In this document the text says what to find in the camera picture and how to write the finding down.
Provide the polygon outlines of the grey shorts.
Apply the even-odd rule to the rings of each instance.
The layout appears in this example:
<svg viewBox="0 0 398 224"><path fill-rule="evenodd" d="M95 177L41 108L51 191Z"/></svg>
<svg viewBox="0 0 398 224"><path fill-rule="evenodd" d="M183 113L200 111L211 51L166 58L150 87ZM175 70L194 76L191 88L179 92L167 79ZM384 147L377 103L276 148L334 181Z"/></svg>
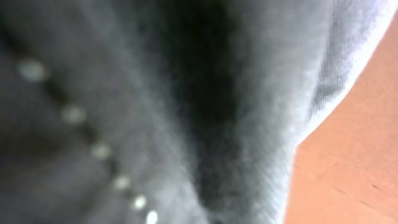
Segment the grey shorts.
<svg viewBox="0 0 398 224"><path fill-rule="evenodd" d="M2 223L283 223L396 1L1 2Z"/></svg>

